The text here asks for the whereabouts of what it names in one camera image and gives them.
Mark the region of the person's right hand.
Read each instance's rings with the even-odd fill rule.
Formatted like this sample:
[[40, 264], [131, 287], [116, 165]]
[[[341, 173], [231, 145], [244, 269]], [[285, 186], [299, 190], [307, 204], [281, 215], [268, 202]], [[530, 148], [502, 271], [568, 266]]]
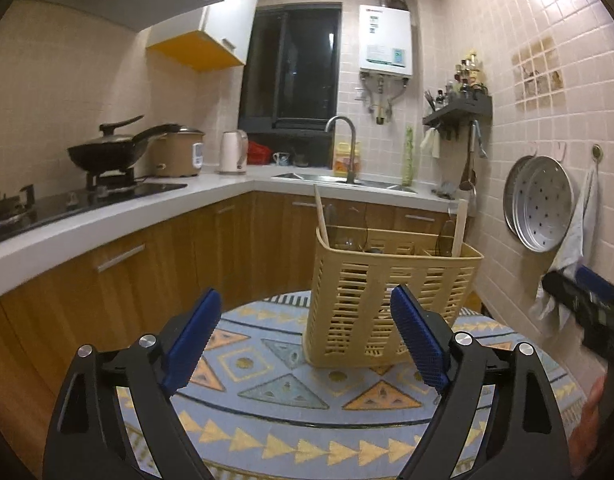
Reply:
[[587, 468], [590, 456], [598, 445], [600, 429], [599, 405], [604, 392], [606, 376], [593, 384], [587, 401], [582, 407], [580, 422], [568, 439], [570, 468], [577, 478]]

